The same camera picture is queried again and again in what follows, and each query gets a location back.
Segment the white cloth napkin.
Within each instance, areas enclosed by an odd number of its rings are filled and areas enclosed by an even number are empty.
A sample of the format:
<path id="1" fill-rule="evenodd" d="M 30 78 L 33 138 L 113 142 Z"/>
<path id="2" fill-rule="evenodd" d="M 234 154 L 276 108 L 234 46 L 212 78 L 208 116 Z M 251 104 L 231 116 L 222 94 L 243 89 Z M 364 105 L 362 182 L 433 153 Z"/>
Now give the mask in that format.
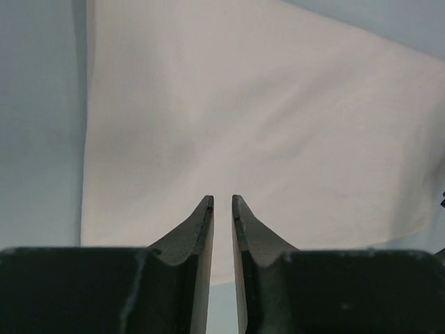
<path id="1" fill-rule="evenodd" d="M 432 224 L 443 61 L 283 1 L 89 1 L 87 23 L 84 246 L 149 245 L 212 195 L 225 283 L 234 194 L 303 249 Z"/>

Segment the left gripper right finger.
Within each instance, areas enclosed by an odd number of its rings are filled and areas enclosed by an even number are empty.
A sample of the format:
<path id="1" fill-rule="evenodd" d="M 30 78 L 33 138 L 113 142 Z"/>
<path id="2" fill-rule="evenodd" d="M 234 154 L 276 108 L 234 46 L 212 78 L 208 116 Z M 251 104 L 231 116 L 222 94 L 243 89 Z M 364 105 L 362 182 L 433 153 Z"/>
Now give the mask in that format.
<path id="1" fill-rule="evenodd" d="M 240 333 L 443 333 L 444 253 L 299 250 L 232 198 Z"/>

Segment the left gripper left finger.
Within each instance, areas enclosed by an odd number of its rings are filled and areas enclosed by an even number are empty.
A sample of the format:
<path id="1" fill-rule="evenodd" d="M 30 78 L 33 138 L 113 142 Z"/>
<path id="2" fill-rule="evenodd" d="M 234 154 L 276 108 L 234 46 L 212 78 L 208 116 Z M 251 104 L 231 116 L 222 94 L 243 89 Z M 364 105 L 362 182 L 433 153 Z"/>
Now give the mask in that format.
<path id="1" fill-rule="evenodd" d="M 213 197 L 146 247 L 7 248 L 2 333 L 204 333 Z"/>

